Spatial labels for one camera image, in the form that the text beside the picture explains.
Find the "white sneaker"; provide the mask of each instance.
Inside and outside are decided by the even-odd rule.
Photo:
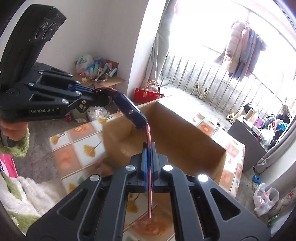
[[[207,94],[207,88],[204,88],[202,93],[200,93],[200,99],[204,99],[205,95]]]
[[[194,95],[197,96],[199,89],[200,89],[200,84],[196,83],[196,85],[194,86]]]

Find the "black handle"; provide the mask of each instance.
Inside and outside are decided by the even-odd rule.
[[[7,146],[7,147],[15,147],[15,145],[17,144],[16,141],[9,139],[8,136],[5,136],[3,134],[3,127],[0,126],[0,131],[1,131],[1,142],[2,145]]]

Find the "metal railing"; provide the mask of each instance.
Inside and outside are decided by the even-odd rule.
[[[208,102],[209,105],[215,102],[215,109],[219,108],[221,113],[234,112],[236,114],[248,102],[260,110],[259,116],[262,118],[280,112],[284,103],[275,97],[270,88],[253,73],[242,82],[228,77],[227,73],[217,64],[201,59],[198,61],[193,56],[185,58],[168,53],[159,81],[160,86],[171,84],[182,88],[191,95],[194,94],[194,88],[199,83],[196,97],[199,97],[204,88],[207,88],[207,92],[201,100]]]

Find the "blue object on floor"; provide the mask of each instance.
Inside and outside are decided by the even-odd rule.
[[[255,183],[258,183],[258,184],[261,184],[261,178],[258,177],[257,175],[254,175],[253,178],[252,178],[253,182]]]

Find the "handbag handle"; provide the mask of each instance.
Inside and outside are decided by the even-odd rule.
[[[146,84],[146,87],[145,87],[145,92],[143,93],[143,97],[145,98],[147,96],[147,88],[150,86],[150,85],[156,85],[158,87],[158,97],[157,99],[159,99],[161,96],[160,96],[160,86],[159,84],[155,81],[155,80],[151,80],[149,81],[147,84]]]

